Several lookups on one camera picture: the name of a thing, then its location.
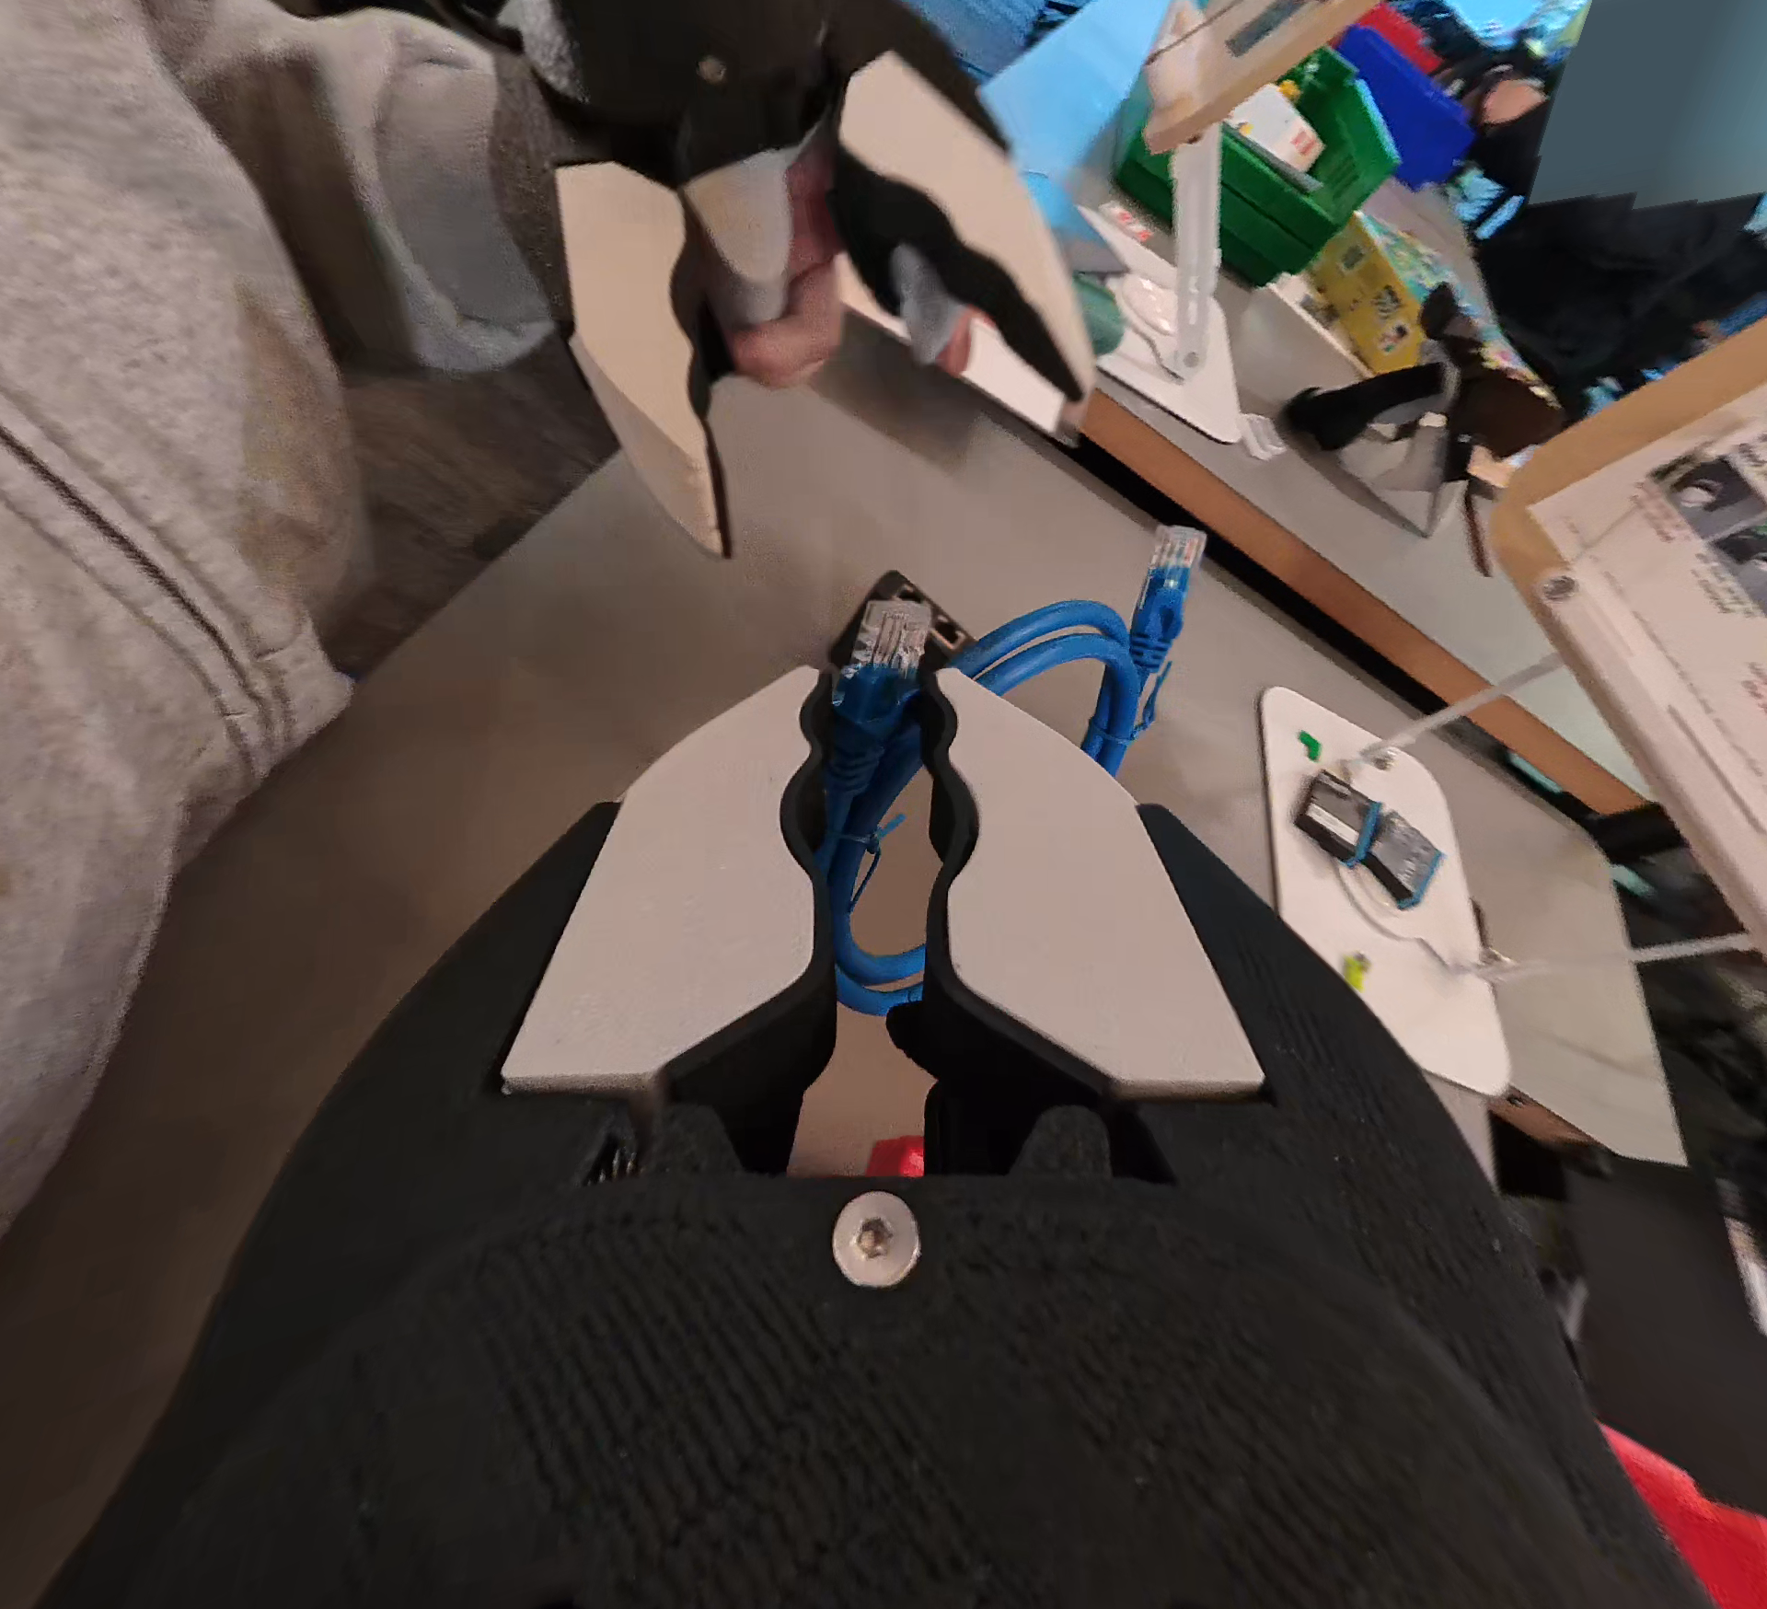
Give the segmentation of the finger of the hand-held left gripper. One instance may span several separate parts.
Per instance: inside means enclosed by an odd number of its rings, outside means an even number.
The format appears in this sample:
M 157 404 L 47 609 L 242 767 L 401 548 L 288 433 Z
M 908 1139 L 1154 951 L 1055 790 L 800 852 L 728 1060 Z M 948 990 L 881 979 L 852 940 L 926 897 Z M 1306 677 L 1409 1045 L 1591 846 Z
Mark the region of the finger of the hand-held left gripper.
M 859 68 L 832 122 L 832 220 L 850 271 L 920 366 L 975 354 L 975 322 L 1055 397 L 1094 394 L 1094 339 L 1073 267 L 979 103 L 899 52 Z
M 728 555 L 688 210 L 618 163 L 558 168 L 558 208 L 572 356 L 661 514 L 708 555 Z

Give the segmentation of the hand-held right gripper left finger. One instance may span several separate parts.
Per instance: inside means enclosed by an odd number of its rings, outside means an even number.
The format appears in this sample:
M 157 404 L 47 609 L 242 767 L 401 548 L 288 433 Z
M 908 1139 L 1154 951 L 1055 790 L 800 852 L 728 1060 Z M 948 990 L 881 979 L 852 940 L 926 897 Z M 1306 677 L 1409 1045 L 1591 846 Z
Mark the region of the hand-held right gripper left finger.
M 507 1093 L 721 1122 L 781 1178 L 839 1035 L 825 730 L 832 677 L 787 671 L 659 757 L 604 844 L 499 1064 Z

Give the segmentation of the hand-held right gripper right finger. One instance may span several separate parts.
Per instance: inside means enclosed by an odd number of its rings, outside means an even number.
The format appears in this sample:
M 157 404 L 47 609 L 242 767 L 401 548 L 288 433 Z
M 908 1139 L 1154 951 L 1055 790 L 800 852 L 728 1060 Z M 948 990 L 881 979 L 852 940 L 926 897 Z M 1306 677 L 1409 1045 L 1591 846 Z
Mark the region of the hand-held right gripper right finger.
M 926 1178 L 1007 1174 L 1045 1113 L 1134 1129 L 1248 1105 L 1267 1074 L 1133 792 L 960 671 L 926 677 L 939 872 L 916 1001 L 893 1040 L 933 1074 Z

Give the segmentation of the black network switch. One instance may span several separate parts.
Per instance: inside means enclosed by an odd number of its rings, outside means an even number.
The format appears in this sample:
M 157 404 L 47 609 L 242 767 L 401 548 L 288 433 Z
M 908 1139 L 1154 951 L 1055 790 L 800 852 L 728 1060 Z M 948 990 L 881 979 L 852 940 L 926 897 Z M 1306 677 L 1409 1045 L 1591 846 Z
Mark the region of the black network switch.
M 845 626 L 836 631 L 826 644 L 826 664 L 845 671 L 852 661 L 852 649 L 861 644 L 865 621 L 881 609 L 926 616 L 926 636 L 916 644 L 916 671 L 939 671 L 963 649 L 979 648 L 979 636 L 960 626 L 954 613 L 948 613 L 933 594 L 926 594 L 910 575 L 904 573 L 884 573 L 861 602 L 850 609 Z

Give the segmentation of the red plastic bin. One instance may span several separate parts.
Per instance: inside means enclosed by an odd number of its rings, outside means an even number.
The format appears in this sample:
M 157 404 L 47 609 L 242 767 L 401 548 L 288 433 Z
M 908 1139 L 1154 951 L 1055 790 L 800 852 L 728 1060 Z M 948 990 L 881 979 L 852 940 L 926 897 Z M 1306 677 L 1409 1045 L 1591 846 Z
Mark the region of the red plastic bin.
M 884 1207 L 871 1215 L 844 1215 L 832 1241 L 839 1271 L 861 1290 L 896 1290 L 920 1261 L 920 1231 L 908 1212 L 904 1197 L 881 1197 L 896 1204 L 893 1218 Z M 1767 1527 L 1765 1514 L 1716 1501 L 1698 1483 L 1673 1465 L 1656 1446 L 1623 1435 L 1608 1421 L 1598 1421 L 1603 1440 L 1617 1456 L 1623 1479 L 1652 1508 L 1659 1529 L 1693 1568 L 1716 1604 L 1765 1604 L 1767 1602 Z

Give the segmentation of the person's left forearm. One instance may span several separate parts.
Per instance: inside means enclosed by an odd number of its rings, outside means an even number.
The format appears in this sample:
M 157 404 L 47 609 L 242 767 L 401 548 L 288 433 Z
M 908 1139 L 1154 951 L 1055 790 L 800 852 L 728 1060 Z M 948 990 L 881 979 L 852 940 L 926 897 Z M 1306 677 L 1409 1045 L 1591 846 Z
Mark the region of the person's left forearm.
M 554 339 L 560 123 L 528 65 L 400 10 L 216 0 L 183 82 L 337 354 L 494 374 Z

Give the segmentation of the grey desk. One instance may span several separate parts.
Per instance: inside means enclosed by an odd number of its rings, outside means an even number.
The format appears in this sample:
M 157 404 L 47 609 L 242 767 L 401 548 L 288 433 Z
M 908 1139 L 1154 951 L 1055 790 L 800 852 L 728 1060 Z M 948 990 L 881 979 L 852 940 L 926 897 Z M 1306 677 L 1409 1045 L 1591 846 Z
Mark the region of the grey desk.
M 128 1473 L 297 1134 L 428 965 L 590 806 L 899 569 L 966 629 L 1133 604 L 1154 520 L 871 335 L 721 382 L 738 555 L 614 460 L 400 648 L 191 860 L 119 1045 L 3 1241 L 3 1604 Z

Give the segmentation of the person's left hand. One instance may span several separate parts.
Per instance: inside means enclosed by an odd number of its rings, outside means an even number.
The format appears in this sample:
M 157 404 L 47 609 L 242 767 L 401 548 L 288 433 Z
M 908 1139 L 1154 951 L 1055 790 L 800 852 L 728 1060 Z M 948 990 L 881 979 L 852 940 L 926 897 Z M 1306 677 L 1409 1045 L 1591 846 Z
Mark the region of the person's left hand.
M 826 192 L 832 152 L 805 146 L 787 168 L 787 307 L 780 321 L 726 330 L 735 370 L 776 390 L 810 382 L 839 354 L 845 335 L 839 281 L 844 237 Z

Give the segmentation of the small black blue module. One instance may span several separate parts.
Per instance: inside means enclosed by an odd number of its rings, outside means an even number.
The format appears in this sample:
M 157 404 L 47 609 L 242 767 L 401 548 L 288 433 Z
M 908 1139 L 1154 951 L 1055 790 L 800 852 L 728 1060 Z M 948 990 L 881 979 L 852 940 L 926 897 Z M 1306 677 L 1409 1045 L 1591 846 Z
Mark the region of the small black blue module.
M 1292 826 L 1337 867 L 1369 872 L 1395 910 L 1416 910 L 1445 864 L 1425 832 L 1332 770 L 1310 780 Z

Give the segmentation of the green plastic bin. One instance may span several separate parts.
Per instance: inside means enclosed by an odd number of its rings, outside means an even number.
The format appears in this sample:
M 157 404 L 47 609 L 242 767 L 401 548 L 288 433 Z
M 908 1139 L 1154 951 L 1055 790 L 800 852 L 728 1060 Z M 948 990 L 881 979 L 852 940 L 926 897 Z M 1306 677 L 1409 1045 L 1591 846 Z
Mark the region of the green plastic bin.
M 1291 111 L 1320 138 L 1312 166 L 1273 163 L 1240 123 L 1221 129 L 1221 267 L 1246 286 L 1272 286 L 1310 271 L 1345 231 L 1364 201 L 1395 176 L 1400 146 L 1369 95 L 1361 73 L 1335 50 L 1310 52 L 1280 82 Z M 1171 163 L 1147 152 L 1151 98 L 1139 88 L 1116 118 L 1113 186 L 1147 210 L 1154 225 L 1173 225 Z

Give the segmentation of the yellow printed box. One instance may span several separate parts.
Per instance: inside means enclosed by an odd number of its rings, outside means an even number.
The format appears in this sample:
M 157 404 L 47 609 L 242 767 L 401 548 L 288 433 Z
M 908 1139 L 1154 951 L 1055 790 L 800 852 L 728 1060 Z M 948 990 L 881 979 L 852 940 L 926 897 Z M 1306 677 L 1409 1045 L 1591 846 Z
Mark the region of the yellow printed box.
M 1306 267 L 1322 327 L 1364 374 L 1425 360 L 1423 293 L 1395 260 L 1391 231 L 1356 210 Z

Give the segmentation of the wood-edged grey table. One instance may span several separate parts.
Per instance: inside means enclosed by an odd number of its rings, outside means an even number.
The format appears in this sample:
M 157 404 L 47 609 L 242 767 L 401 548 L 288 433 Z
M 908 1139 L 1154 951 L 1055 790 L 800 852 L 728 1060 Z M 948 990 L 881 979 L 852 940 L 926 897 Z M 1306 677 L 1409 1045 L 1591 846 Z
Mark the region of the wood-edged grey table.
M 1005 55 L 1039 7 L 910 3 L 966 68 Z M 1014 163 L 1050 201 L 1099 208 L 1116 192 L 1116 118 L 1139 82 L 1139 39 L 1159 32 L 1164 7 L 1094 0 L 981 82 Z M 1122 494 L 1197 514 L 1227 569 L 1409 706 L 1458 702 L 1550 649 L 1522 594 L 1500 573 L 1478 573 L 1463 504 L 1449 504 L 1445 527 L 1423 537 L 1335 460 L 1299 440 L 1273 460 L 1227 448 L 1116 381 L 1099 382 L 1080 463 Z

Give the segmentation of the blue plastic bin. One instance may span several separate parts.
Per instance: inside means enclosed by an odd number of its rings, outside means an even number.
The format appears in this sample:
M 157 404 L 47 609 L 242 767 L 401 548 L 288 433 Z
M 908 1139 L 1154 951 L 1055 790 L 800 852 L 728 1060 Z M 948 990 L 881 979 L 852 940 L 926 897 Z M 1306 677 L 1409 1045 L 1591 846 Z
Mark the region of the blue plastic bin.
M 1449 186 L 1469 158 L 1473 123 L 1434 77 L 1425 77 L 1379 32 L 1351 25 L 1335 40 L 1337 55 L 1356 68 L 1400 152 L 1395 176 L 1405 187 Z

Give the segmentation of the idle hand-held gripper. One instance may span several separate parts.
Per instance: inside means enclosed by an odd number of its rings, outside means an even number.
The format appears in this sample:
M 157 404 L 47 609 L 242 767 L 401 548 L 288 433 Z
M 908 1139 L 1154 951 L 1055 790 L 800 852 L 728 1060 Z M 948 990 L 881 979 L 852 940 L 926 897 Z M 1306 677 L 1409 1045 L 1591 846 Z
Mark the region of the idle hand-held gripper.
M 1494 327 L 1439 281 L 1423 301 L 1423 356 L 1345 389 L 1299 390 L 1280 428 L 1312 448 L 1414 537 L 1453 520 L 1469 533 L 1469 562 L 1489 575 L 1473 527 L 1469 466 L 1517 463 L 1564 428 L 1564 406 Z

